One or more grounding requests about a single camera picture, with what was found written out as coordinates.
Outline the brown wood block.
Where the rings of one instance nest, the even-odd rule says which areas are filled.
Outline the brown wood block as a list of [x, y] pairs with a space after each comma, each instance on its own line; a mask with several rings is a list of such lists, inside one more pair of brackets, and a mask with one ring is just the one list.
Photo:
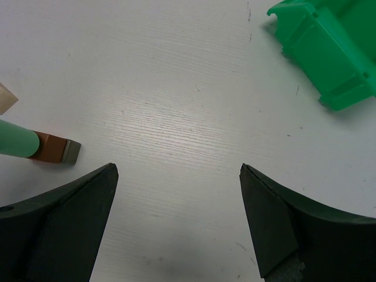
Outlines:
[[62, 137], [35, 131], [39, 138], [37, 151], [28, 159], [59, 164], [62, 161], [68, 140]]

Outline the beige wood cylinder block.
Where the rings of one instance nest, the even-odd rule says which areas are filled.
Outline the beige wood cylinder block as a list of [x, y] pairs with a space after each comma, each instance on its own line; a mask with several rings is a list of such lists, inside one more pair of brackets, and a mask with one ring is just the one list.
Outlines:
[[6, 113], [17, 101], [18, 98], [0, 83], [0, 115]]

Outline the green plastic bin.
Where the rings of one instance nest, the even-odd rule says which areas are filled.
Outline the green plastic bin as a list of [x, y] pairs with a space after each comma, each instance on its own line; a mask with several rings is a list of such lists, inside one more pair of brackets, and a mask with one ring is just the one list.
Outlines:
[[375, 1], [282, 1], [276, 38], [331, 110], [375, 96]]

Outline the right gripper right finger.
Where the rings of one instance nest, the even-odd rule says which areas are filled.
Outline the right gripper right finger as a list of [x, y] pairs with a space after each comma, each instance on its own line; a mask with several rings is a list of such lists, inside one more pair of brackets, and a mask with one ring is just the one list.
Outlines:
[[240, 184], [263, 280], [375, 280], [374, 218], [321, 204], [247, 164]]

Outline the olive wood block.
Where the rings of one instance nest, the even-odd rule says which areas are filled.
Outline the olive wood block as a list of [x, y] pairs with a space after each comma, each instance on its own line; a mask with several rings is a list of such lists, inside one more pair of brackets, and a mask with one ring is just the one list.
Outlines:
[[79, 156], [79, 152], [81, 149], [81, 144], [68, 139], [66, 141], [66, 146], [63, 151], [61, 163], [63, 164], [69, 164], [69, 165], [75, 165]]

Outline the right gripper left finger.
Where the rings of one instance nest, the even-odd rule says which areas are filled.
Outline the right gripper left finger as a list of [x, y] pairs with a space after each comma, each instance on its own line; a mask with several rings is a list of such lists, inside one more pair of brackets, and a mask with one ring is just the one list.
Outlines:
[[118, 183], [115, 164], [1, 207], [1, 281], [89, 281]]

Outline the green wood cylinder block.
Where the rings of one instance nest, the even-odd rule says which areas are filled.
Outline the green wood cylinder block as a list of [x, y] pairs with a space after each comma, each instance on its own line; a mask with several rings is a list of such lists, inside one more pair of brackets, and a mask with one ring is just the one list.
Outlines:
[[32, 130], [1, 120], [0, 146], [2, 155], [27, 158], [39, 149], [39, 137]]

